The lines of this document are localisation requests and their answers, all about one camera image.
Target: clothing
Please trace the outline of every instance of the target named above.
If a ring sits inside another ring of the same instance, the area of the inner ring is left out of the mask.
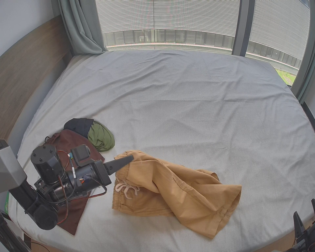
[[[241,185],[223,185],[206,170],[192,170],[126,151],[115,159],[134,160],[116,172],[112,208],[136,216],[175,215],[191,230],[213,238],[229,221],[241,197]]]
[[[95,149],[95,147],[89,142],[89,140],[78,133],[75,133],[72,130],[64,129],[60,133],[55,133],[51,138],[45,141],[46,144],[52,144],[56,147],[56,150],[63,150],[67,153],[70,153],[70,150],[81,145],[85,144],[90,149],[90,158],[93,160],[102,160],[104,162],[104,158],[102,155]],[[66,166],[68,162],[68,156],[64,152],[58,152],[59,159],[63,167]],[[71,170],[71,166],[68,165],[65,167],[66,171]],[[70,234],[75,235],[77,231],[77,226],[79,224],[79,220],[81,215],[83,214],[84,208],[86,206],[88,199],[73,201],[68,204],[69,213],[68,218],[58,226],[68,231]],[[66,214],[66,207],[62,206],[58,209],[58,221],[61,221]]]
[[[88,133],[88,140],[100,151],[108,151],[115,146],[114,135],[103,124],[94,121]]]
[[[70,129],[81,136],[88,138],[88,132],[93,121],[93,119],[88,118],[73,118],[65,123],[63,129]]]

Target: green clothing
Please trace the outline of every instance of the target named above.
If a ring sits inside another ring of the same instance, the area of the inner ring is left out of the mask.
[[[88,140],[100,151],[108,151],[115,146],[114,135],[103,124],[94,120],[88,132]]]

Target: tan pants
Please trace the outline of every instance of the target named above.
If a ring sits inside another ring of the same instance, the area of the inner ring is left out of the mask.
[[[116,172],[113,209],[136,216],[175,215],[182,225],[211,239],[227,224],[241,185],[223,185],[213,172],[141,151],[126,151],[115,159],[129,155],[134,160]]]

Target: baseboard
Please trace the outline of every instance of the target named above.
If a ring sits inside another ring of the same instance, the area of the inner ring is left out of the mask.
[[[310,111],[310,109],[308,108],[308,106],[305,102],[302,104],[302,108],[303,108],[305,114],[307,115],[308,119],[310,120],[311,125],[313,126],[313,129],[315,130],[315,118],[312,115],[312,112]]]

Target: white bed sheet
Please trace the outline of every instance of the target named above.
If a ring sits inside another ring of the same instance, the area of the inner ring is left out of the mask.
[[[74,117],[94,118],[112,131],[116,145],[102,153],[106,161],[139,149],[211,170],[223,184],[243,186],[240,203],[210,240],[175,217],[112,210],[112,184],[88,201],[72,236],[59,227],[40,230],[10,196],[12,220],[42,243],[64,251],[253,251],[293,230],[296,210],[302,220],[313,215],[315,134],[268,63],[183,50],[74,58],[24,135],[18,160],[30,184],[38,179],[31,151]]]

